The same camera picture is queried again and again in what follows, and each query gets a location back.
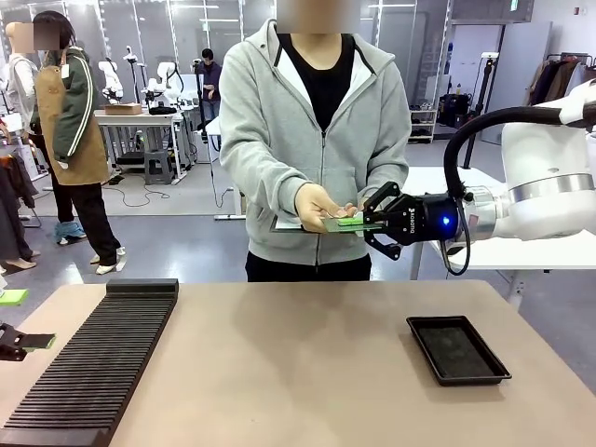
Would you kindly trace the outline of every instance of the green card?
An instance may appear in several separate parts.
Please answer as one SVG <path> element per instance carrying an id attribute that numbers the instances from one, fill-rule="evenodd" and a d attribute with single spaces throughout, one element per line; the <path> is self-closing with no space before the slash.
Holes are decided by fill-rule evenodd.
<path id="1" fill-rule="evenodd" d="M 27 295 L 29 291 L 4 291 L 2 295 L 0 295 L 0 305 L 20 305 Z"/>

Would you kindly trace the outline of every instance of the hood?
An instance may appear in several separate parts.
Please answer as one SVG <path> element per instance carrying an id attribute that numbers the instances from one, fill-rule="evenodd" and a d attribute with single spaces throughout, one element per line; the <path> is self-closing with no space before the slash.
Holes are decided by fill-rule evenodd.
<path id="1" fill-rule="evenodd" d="M 356 50 L 360 53 L 362 61 L 374 74 L 379 75 L 395 60 L 393 54 L 372 46 L 358 34 L 352 35 L 356 42 Z M 279 51 L 277 21 L 275 19 L 266 21 L 258 32 L 246 39 L 246 42 L 256 47 L 272 67 L 275 66 Z"/>
<path id="2" fill-rule="evenodd" d="M 59 50 L 48 51 L 43 63 L 44 67 L 48 67 L 50 65 L 59 66 L 61 64 L 61 56 L 62 52 Z M 85 61 L 89 63 L 89 56 L 81 47 L 72 46 L 66 48 L 66 59 L 68 59 L 69 56 L 77 56 L 79 58 L 83 57 L 83 59 L 85 59 Z"/>

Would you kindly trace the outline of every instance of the table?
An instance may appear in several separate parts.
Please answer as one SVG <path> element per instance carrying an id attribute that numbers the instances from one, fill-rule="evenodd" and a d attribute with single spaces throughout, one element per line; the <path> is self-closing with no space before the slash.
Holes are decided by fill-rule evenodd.
<path id="1" fill-rule="evenodd" d="M 105 293 L 65 286 L 0 363 L 0 425 Z M 436 384 L 405 319 L 470 318 L 513 379 Z M 596 399 L 486 283 L 182 285 L 111 447 L 593 447 Z"/>
<path id="2" fill-rule="evenodd" d="M 222 131 L 220 130 L 220 117 L 217 116 L 213 119 L 206 127 L 205 131 L 210 138 L 211 144 L 215 147 L 215 137 L 221 137 Z M 246 219 L 246 215 L 242 212 L 242 196 L 237 186 L 234 187 L 234 214 L 225 214 L 213 216 L 216 221 L 239 221 Z"/>
<path id="3" fill-rule="evenodd" d="M 497 186 L 498 180 L 478 169 L 460 169 L 463 182 L 469 186 Z M 411 168 L 404 192 L 412 195 L 444 193 L 447 190 L 443 168 Z M 438 242 L 429 245 L 440 254 Z M 410 279 L 418 279 L 423 243 L 414 245 Z M 466 251 L 450 256 L 452 265 L 461 268 Z M 470 270 L 512 271 L 508 301 L 520 308 L 525 284 L 536 271 L 596 269 L 596 237 L 587 231 L 560 239 L 522 241 L 495 237 L 474 242 L 471 248 Z"/>
<path id="4" fill-rule="evenodd" d="M 192 159 L 188 155 L 188 141 L 183 136 L 182 125 L 184 113 L 186 113 L 186 111 L 171 115 L 149 115 L 148 112 L 143 112 L 140 115 L 106 115 L 105 111 L 96 110 L 95 119 L 101 128 L 106 128 L 103 135 L 110 152 L 110 157 L 114 160 L 114 163 L 117 159 L 117 153 L 114 148 L 121 148 L 123 145 L 128 148 L 129 142 L 132 141 L 131 137 L 133 135 L 130 134 L 129 128 L 142 128 L 145 130 L 148 128 L 169 128 L 172 135 L 172 149 L 176 162 L 176 178 L 171 184 L 177 184 L 180 180 L 186 177 L 187 172 L 182 169 L 180 161 L 181 155 L 178 146 L 179 138 L 174 138 L 173 136 L 179 134 L 182 135 L 180 141 L 183 144 L 185 157 L 188 160 L 188 163 L 192 164 Z M 120 128 L 124 128 L 124 137 L 121 135 Z"/>

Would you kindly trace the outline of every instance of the white shoe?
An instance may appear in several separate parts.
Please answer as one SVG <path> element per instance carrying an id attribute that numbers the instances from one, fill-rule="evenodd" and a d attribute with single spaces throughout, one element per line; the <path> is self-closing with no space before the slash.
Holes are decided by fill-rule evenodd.
<path id="1" fill-rule="evenodd" d="M 125 247 L 120 247 L 119 249 L 116 249 L 115 251 L 116 256 L 124 256 L 125 254 L 127 254 Z M 90 264 L 99 264 L 100 263 L 100 255 L 96 254 L 95 256 L 93 256 L 91 258 L 91 261 L 89 261 Z"/>
<path id="2" fill-rule="evenodd" d="M 105 275 L 106 273 L 110 273 L 114 269 L 115 265 L 100 265 L 97 267 L 95 273 L 97 273 L 98 275 Z"/>

